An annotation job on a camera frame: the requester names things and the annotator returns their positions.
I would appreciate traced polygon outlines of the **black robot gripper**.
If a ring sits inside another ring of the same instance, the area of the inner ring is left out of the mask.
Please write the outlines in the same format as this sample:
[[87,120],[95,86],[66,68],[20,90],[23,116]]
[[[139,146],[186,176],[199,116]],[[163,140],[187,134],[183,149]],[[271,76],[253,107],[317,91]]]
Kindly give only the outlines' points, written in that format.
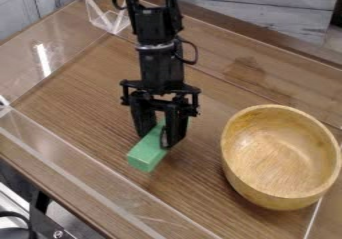
[[172,148],[186,137],[188,116],[198,115],[198,95],[200,90],[184,83],[184,65],[194,65],[198,57],[192,60],[183,58],[183,45],[196,46],[180,37],[175,37],[166,44],[136,46],[140,64],[140,80],[123,80],[122,103],[131,106],[131,115],[136,133],[143,138],[156,126],[156,114],[150,102],[132,98],[128,89],[148,94],[147,100],[154,95],[174,94],[174,102],[179,103],[186,113],[176,104],[168,104],[164,110],[166,123],[160,132],[160,147]]

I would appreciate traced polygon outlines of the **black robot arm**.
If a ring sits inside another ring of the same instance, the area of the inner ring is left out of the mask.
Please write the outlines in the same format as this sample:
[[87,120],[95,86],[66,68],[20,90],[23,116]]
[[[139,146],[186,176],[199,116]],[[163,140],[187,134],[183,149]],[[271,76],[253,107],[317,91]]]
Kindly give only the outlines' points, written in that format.
[[144,137],[162,112],[166,124],[160,147],[174,147],[186,137],[187,123],[198,115],[200,89],[184,82],[184,66],[198,62],[183,58],[182,13],[178,0],[126,0],[116,9],[128,12],[138,38],[140,78],[123,80],[122,104],[131,108],[136,133]]

